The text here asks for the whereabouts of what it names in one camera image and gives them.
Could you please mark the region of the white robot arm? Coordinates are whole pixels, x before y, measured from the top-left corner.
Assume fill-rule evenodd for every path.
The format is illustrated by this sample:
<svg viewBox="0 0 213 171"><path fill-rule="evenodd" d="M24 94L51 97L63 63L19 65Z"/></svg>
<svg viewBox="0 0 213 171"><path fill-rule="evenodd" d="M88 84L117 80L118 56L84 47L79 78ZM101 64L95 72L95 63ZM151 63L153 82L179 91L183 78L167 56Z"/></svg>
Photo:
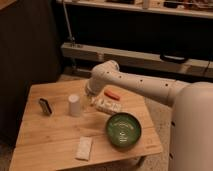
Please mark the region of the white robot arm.
<svg viewBox="0 0 213 171"><path fill-rule="evenodd" d="M168 171L213 171L213 83L123 73L109 60L92 69L86 95L97 96L107 85L172 108Z"/></svg>

